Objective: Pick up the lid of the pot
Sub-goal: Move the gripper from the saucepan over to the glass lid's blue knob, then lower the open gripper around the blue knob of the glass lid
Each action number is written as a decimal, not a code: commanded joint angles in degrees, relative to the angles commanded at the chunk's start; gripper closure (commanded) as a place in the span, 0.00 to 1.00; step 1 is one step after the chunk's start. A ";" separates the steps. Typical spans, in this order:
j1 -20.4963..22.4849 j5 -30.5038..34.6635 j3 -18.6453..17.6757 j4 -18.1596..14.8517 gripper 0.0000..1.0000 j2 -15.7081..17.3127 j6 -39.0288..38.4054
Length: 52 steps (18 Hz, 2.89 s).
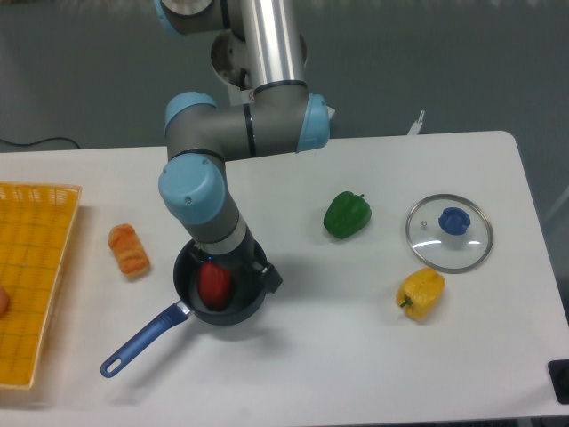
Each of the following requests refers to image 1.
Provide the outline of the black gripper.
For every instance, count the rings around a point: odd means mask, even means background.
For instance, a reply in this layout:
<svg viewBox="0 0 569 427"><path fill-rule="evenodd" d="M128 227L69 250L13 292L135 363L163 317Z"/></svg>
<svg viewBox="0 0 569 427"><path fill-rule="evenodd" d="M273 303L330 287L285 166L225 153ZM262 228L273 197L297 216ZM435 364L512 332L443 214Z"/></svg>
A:
<svg viewBox="0 0 569 427"><path fill-rule="evenodd" d="M228 270L236 291L274 294L283 283L280 273L249 230L244 240L226 254L214 254L205 244L192 239L191 254L199 262L211 261Z"/></svg>

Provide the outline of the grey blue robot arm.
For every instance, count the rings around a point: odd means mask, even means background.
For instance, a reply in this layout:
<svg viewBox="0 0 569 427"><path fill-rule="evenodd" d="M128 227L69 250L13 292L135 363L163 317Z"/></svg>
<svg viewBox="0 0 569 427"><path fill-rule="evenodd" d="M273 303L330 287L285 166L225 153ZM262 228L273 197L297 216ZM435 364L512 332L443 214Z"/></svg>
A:
<svg viewBox="0 0 569 427"><path fill-rule="evenodd" d="M253 100L219 108L189 92L165 110L168 162L158 187L198 247L226 269L246 269L269 292L281 277L254 253L255 241L228 189L230 161L322 148L330 136L325 99L304 78L301 35L290 1L158 1L177 34L226 29L244 41Z"/></svg>

